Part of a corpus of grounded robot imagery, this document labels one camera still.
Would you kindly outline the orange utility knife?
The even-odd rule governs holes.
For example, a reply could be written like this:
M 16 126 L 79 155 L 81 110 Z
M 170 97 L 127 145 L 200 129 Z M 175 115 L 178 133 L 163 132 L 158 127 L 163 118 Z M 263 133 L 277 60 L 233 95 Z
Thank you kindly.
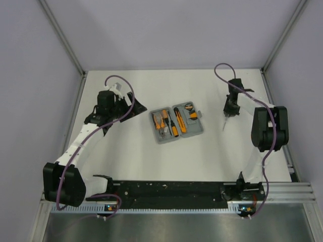
M 177 121 L 178 121 L 178 124 L 179 124 L 179 127 L 180 127 L 180 130 L 181 130 L 181 133 L 184 134 L 187 132 L 187 129 L 186 129 L 186 126 L 185 126 L 185 123 L 184 123 L 184 120 L 180 114 L 180 111 L 177 107 L 174 108 L 174 112 L 175 112 L 175 115 L 176 115 L 176 118 L 177 118 Z

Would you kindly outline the orange pliers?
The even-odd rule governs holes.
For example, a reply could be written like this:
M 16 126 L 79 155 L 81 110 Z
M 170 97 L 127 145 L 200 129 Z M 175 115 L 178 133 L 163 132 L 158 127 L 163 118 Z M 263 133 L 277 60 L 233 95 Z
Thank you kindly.
M 160 138 L 165 138 L 169 129 L 166 127 L 166 121 L 163 115 L 160 112 L 153 113 L 152 121 L 154 123 L 155 129 L 158 131 Z

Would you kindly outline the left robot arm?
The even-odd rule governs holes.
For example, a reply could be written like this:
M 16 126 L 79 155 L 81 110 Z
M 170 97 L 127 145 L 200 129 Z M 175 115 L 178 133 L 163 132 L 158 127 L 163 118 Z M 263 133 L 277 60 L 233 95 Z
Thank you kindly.
M 81 170 L 96 144 L 116 122 L 124 122 L 147 109 L 136 100 L 133 92 L 119 97 L 111 90 L 100 91 L 97 104 L 89 114 L 80 133 L 65 153 L 54 163 L 43 168 L 45 199 L 56 203 L 58 210 L 67 206 L 78 207 L 84 199 L 99 195 L 109 200 L 114 195 L 113 180 L 107 175 L 86 177 Z

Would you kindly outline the grey plastic tool case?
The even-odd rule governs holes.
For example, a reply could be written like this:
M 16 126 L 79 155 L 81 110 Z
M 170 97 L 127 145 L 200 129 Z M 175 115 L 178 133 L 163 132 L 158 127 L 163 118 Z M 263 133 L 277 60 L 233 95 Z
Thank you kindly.
M 189 111 L 185 109 L 185 105 L 187 103 L 191 103 L 193 105 L 193 110 L 195 110 L 197 115 L 198 115 L 197 120 L 191 120 L 190 119 Z M 177 107 L 179 109 L 180 114 L 181 114 L 181 116 L 182 116 L 182 118 L 184 120 L 186 129 L 187 129 L 187 132 L 184 133 L 184 134 L 181 133 L 181 130 L 180 130 L 180 127 L 179 127 L 179 124 L 178 124 L 178 121 L 177 121 L 177 118 L 176 118 L 176 115 L 175 115 L 175 112 L 174 112 L 175 107 Z M 163 109 L 165 109 L 167 111 L 167 114 L 168 114 L 168 111 L 170 112 L 172 120 L 175 123 L 177 131 L 179 133 L 178 137 L 173 136 L 173 132 L 172 132 L 172 128 L 171 128 L 171 121 L 170 121 L 169 116 L 168 116 L 169 125 L 168 126 L 166 125 L 166 127 L 169 130 L 168 130 L 167 135 L 166 135 L 165 138 L 161 139 L 159 134 L 158 134 L 158 131 L 155 129 L 154 123 L 152 121 L 152 114 L 153 113 L 159 113 L 159 112 L 162 113 Z M 155 139 L 156 139 L 158 144 L 169 143 L 169 142 L 172 142 L 172 141 L 176 141 L 179 138 L 189 138 L 189 137 L 197 136 L 197 135 L 200 135 L 200 134 L 202 134 L 204 132 L 204 128 L 203 128 L 202 122 L 200 120 L 201 112 L 196 109 L 196 107 L 195 107 L 195 105 L 194 105 L 194 103 L 192 101 L 176 104 L 176 105 L 174 105 L 172 107 L 164 107 L 164 108 L 153 110 L 153 111 L 151 111 L 149 113 L 149 118 L 151 120 L 152 127 L 153 127 L 153 133 L 154 133 Z

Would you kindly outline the clear voltage tester screwdriver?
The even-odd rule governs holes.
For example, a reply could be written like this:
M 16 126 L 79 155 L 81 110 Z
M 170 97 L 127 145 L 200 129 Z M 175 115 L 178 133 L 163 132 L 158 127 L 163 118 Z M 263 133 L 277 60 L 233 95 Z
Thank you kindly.
M 224 131 L 224 129 L 225 129 L 225 126 L 226 126 L 226 123 L 227 123 L 227 121 L 228 121 L 228 116 L 227 115 L 225 115 L 225 119 L 224 119 L 224 124 L 223 124 L 223 128 L 222 128 L 222 131 Z

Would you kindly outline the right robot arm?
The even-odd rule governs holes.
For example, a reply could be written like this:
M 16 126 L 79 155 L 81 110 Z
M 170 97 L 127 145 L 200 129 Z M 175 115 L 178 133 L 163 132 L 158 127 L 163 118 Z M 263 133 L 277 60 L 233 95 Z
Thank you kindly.
M 240 109 L 252 116 L 251 142 L 254 148 L 246 167 L 240 172 L 245 182 L 235 187 L 236 195 L 246 200 L 254 193 L 252 184 L 266 180 L 263 171 L 269 155 L 289 141 L 288 112 L 284 106 L 273 106 L 252 97 L 250 92 L 253 90 L 245 89 L 241 79 L 229 80 L 228 90 L 223 110 L 225 119 L 239 115 Z

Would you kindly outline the orange black screwdriver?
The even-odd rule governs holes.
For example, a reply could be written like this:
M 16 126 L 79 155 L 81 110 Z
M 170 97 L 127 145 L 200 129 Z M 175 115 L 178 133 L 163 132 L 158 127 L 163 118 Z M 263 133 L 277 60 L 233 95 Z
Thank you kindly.
M 168 116 L 169 116 L 170 121 L 171 121 L 171 128 L 172 128 L 173 136 L 174 136 L 174 137 L 178 137 L 178 136 L 179 136 L 179 133 L 178 133 L 178 131 L 177 131 L 177 128 L 176 128 L 175 123 L 174 123 L 174 122 L 173 122 L 173 120 L 172 120 L 172 117 L 171 117 L 171 114 L 170 114 L 170 112 L 169 112 L 169 111 L 168 111 Z
M 166 125 L 168 126 L 169 125 L 169 118 L 168 118 L 167 111 L 165 109 L 163 109 L 161 113 L 162 113 L 162 116 L 163 116 L 163 119 L 164 119 Z

